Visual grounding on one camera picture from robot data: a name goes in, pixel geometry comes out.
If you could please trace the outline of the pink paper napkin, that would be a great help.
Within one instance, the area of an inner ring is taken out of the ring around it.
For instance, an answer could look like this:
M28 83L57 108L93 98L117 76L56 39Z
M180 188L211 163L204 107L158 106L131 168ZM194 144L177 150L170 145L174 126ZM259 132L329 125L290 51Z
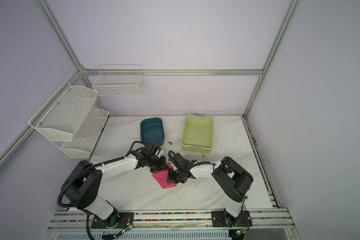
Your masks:
M173 166L170 163L167 163L167 169L161 172L154 173L152 177L156 182L161 186L162 189L170 189L177 186L177 184L168 182L168 173L170 169L173 169Z

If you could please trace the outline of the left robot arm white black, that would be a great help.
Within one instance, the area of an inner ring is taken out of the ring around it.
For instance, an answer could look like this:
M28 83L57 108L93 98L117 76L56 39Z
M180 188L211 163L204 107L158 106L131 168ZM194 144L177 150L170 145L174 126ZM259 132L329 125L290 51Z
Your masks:
M108 180L147 167L152 174L169 169L163 150L152 143L134 141L127 153L115 159L91 163L80 161L61 186L57 198L60 208L76 208L99 221L102 228L116 228L129 223L119 211L99 193Z

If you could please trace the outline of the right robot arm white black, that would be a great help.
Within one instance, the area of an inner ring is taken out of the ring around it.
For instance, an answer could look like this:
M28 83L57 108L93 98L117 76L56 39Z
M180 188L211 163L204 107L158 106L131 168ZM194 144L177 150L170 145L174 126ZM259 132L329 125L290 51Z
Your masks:
M189 161L173 151L169 151L168 157L174 166L169 170L168 183L184 184L188 179L214 179L228 197L222 211L211 213L214 227L250 228L253 225L250 213L245 209L245 200L254 178L236 161L230 157L218 162Z

